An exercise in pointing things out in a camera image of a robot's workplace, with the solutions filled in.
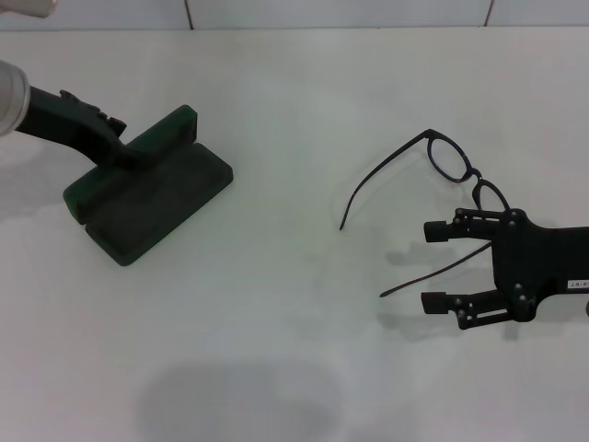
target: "label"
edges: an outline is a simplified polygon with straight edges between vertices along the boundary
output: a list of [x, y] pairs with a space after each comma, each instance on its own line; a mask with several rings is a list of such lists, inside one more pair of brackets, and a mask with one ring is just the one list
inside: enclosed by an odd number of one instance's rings
[[589, 288], [589, 279], [575, 279], [567, 283], [569, 290], [578, 290], [580, 288]]

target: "eyeglass lens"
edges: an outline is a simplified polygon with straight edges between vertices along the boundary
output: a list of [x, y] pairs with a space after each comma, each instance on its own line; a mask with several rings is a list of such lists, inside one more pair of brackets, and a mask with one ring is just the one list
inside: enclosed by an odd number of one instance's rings
[[487, 180], [479, 179], [472, 191], [472, 198], [479, 210], [503, 212], [509, 210], [509, 204], [501, 191]]
[[462, 180], [467, 174], [467, 163], [456, 148], [441, 138], [432, 140], [432, 162], [452, 180]]

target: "white wall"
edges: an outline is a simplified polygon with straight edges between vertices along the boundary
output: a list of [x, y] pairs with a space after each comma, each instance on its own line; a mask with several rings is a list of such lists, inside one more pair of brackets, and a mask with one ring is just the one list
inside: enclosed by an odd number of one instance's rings
[[0, 15], [0, 30], [188, 28], [184, 0], [59, 0], [49, 18]]
[[589, 0], [495, 0], [491, 26], [589, 24]]
[[189, 0], [196, 29], [482, 26], [491, 0]]

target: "white table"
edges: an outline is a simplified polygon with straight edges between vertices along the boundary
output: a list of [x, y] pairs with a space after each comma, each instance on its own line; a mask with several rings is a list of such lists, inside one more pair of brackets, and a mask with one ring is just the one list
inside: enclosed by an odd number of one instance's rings
[[512, 206], [589, 224], [589, 29], [14, 33], [0, 57], [129, 123], [183, 103], [235, 182], [128, 268], [69, 215], [92, 165], [0, 140], [0, 440], [585, 441], [587, 296], [461, 332], [420, 292], [492, 289], [488, 252], [426, 244], [472, 206], [422, 130], [454, 138]]

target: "black eyeglasses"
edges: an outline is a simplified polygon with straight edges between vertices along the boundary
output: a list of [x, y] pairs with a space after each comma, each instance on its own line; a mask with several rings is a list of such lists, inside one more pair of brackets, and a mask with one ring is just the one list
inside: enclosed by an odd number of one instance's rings
[[[432, 162], [433, 167], [438, 172], [440, 172], [440, 174], [444, 178], [446, 178], [447, 180], [450, 180], [452, 182], [455, 182], [456, 184], [460, 184], [465, 181], [468, 181], [473, 176], [477, 177], [477, 184], [475, 185], [474, 189], [472, 190], [472, 199], [474, 200], [475, 205], [477, 206], [477, 209], [483, 210], [482, 206], [481, 206], [481, 201], [480, 201], [480, 191], [482, 190], [483, 187], [487, 187], [487, 188], [491, 189], [497, 195], [497, 197], [501, 200], [501, 202], [503, 204], [503, 209], [509, 210], [509, 204], [507, 203], [507, 200], [505, 199], [505, 197], [503, 196], [501, 191], [492, 182], [484, 180], [482, 178], [482, 174], [477, 169], [472, 167], [472, 165], [470, 164], [470, 160], [467, 157], [467, 154], [464, 153], [464, 150], [462, 150], [459, 145], [457, 145], [453, 140], [451, 140], [450, 138], [448, 138], [444, 134], [440, 134], [439, 132], [435, 131], [434, 129], [428, 129], [427, 131], [424, 131], [421, 134], [417, 135], [415, 138], [413, 138], [407, 144], [402, 146], [400, 149], [393, 152], [383, 162], [381, 162], [378, 166], [376, 166], [366, 176], [366, 178], [364, 178], [360, 182], [358, 187], [356, 187], [356, 190], [353, 191], [352, 197], [350, 198], [350, 201], [348, 202], [348, 205], [346, 206], [346, 211], [343, 214], [343, 219], [341, 220], [340, 230], [342, 230], [346, 224], [346, 219], [348, 218], [348, 213], [350, 212], [350, 207], [352, 206], [352, 201], [353, 201], [354, 197], [356, 196], [356, 193], [358, 193], [358, 191], [360, 191], [360, 189], [362, 189], [362, 187], [372, 177], [374, 177], [374, 175], [376, 175], [376, 173], [378, 173], [384, 166], [386, 166], [393, 159], [395, 159], [396, 157], [398, 157], [399, 155], [401, 155], [402, 153], [407, 151], [410, 147], [419, 143], [424, 138], [428, 139], [427, 156], [430, 159], [430, 161]], [[431, 278], [432, 276], [436, 276], [437, 274], [446, 272], [446, 271], [456, 267], [457, 265], [461, 264], [462, 262], [469, 260], [473, 256], [478, 255], [482, 251], [488, 249], [490, 246], [491, 246], [491, 243], [489, 242], [488, 244], [485, 244], [480, 249], [475, 250], [474, 252], [470, 253], [468, 256], [462, 258], [461, 260], [455, 262], [454, 264], [451, 264], [451, 265], [449, 265], [449, 266], [445, 267], [444, 269], [439, 270], [437, 272], [430, 273], [424, 277], [415, 279], [413, 281], [409, 281], [408, 283], [405, 283], [403, 285], [399, 285], [395, 288], [391, 288], [390, 290], [387, 290], [386, 292], [384, 292], [381, 295], [381, 297], [386, 297], [386, 296], [390, 295], [391, 293], [397, 292], [401, 288], [405, 288], [409, 285], [413, 285], [413, 284], [419, 283], [420, 281], [423, 281], [425, 279]]]

